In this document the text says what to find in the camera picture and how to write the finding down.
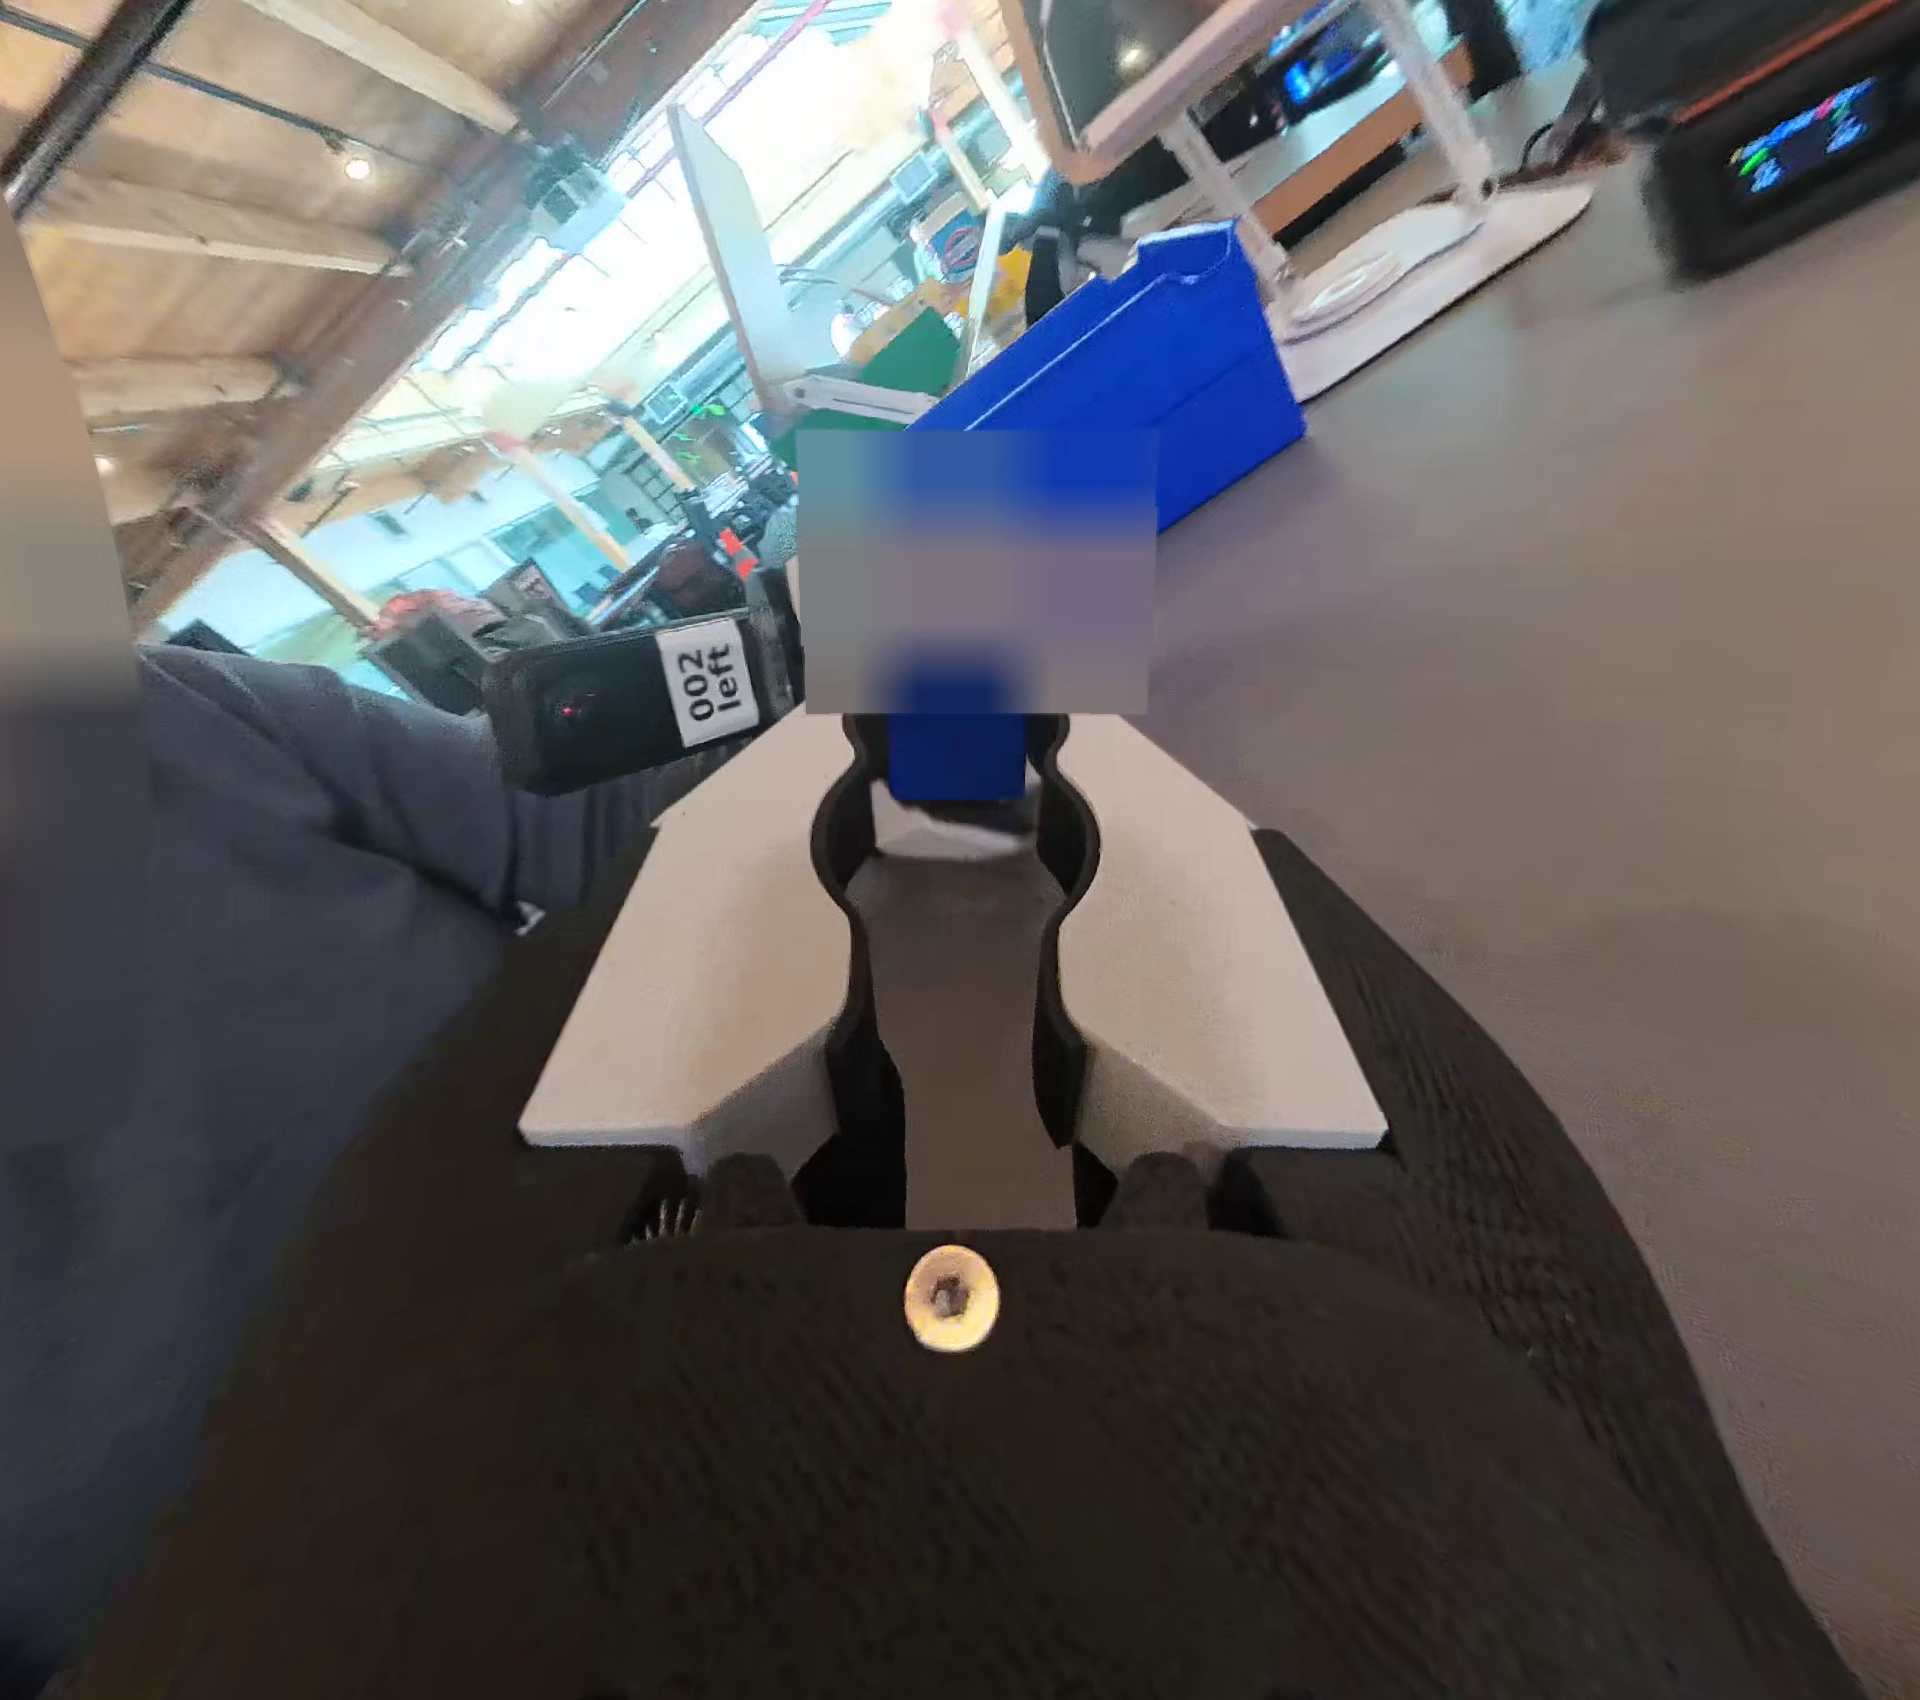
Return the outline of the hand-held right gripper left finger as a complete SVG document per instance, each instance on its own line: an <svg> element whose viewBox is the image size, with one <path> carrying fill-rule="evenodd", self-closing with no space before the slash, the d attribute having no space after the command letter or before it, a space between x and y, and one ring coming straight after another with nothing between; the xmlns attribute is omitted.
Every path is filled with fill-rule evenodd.
<svg viewBox="0 0 1920 1700"><path fill-rule="evenodd" d="M791 714L650 836L524 1106L538 1151L775 1159L813 1224L906 1225L906 1087L880 1041L861 736Z"/></svg>

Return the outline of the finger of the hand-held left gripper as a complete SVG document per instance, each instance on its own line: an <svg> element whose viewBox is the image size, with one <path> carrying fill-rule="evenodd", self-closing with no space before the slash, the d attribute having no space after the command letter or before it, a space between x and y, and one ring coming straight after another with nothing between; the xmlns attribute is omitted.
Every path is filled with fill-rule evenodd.
<svg viewBox="0 0 1920 1700"><path fill-rule="evenodd" d="M874 802L874 848L913 863L998 863L1038 843L1038 802Z"/></svg>

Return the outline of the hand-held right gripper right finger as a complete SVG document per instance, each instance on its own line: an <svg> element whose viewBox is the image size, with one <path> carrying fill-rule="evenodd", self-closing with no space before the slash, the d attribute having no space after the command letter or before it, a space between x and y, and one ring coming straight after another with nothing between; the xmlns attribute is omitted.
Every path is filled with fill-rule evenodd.
<svg viewBox="0 0 1920 1700"><path fill-rule="evenodd" d="M1376 1151L1387 1115L1258 830L1124 716L1034 724L1044 1131L1124 1175L1182 1154Z"/></svg>

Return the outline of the blue block with string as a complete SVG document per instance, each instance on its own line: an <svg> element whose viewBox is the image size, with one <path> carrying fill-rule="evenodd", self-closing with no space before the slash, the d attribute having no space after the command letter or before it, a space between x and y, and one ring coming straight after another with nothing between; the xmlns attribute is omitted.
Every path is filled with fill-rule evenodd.
<svg viewBox="0 0 1920 1700"><path fill-rule="evenodd" d="M889 714L889 791L906 806L1019 802L1030 721L1019 714Z"/></svg>

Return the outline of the large blue plastic bin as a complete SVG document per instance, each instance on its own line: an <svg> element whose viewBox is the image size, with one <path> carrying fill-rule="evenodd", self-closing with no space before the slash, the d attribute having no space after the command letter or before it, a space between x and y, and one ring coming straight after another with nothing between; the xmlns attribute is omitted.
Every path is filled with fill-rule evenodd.
<svg viewBox="0 0 1920 1700"><path fill-rule="evenodd" d="M1306 436L1237 223L1148 237L910 426L933 469L1168 528Z"/></svg>

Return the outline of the person's left forearm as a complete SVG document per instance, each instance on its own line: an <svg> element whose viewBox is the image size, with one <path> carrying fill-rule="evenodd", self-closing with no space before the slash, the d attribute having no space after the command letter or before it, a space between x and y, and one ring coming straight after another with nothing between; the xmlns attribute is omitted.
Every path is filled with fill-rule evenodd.
<svg viewBox="0 0 1920 1700"><path fill-rule="evenodd" d="M317 842L367 854L493 920L587 901L593 876L672 806L664 773L538 798L510 783L493 728L395 700L317 667L140 645L161 742L189 782Z"/></svg>

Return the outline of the green panel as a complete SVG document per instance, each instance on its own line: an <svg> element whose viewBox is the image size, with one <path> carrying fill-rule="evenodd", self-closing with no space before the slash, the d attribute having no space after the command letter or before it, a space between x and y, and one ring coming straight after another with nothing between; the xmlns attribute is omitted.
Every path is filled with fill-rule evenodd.
<svg viewBox="0 0 1920 1700"><path fill-rule="evenodd" d="M869 327L880 339L866 359L841 365L858 386L945 400L957 380L963 339L933 307L901 307L901 320Z"/></svg>

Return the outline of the white tilted panel on stand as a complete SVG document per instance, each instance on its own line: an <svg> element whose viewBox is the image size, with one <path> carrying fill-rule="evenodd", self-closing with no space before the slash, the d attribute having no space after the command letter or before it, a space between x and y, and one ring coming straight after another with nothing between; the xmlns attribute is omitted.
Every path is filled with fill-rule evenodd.
<svg viewBox="0 0 1920 1700"><path fill-rule="evenodd" d="M791 307L745 170L687 102L670 102L664 121L763 408L763 436L777 444L813 412L880 426L923 420L935 401L933 393L866 386L846 371L828 371L828 356L813 348L803 316Z"/></svg>

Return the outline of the ceiling projector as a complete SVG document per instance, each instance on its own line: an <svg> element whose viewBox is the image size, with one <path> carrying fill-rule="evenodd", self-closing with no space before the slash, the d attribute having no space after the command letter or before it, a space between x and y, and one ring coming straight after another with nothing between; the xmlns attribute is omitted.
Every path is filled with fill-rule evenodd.
<svg viewBox="0 0 1920 1700"><path fill-rule="evenodd" d="M548 158L525 182L536 230L564 254L587 254L625 202L625 191L591 158Z"/></svg>

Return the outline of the black power station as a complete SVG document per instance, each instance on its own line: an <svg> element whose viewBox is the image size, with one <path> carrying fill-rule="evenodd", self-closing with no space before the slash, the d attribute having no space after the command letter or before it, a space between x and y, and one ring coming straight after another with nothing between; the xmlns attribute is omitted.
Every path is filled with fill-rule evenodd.
<svg viewBox="0 0 1920 1700"><path fill-rule="evenodd" d="M1598 0L1581 56L1686 280L1915 179L1915 0Z"/></svg>

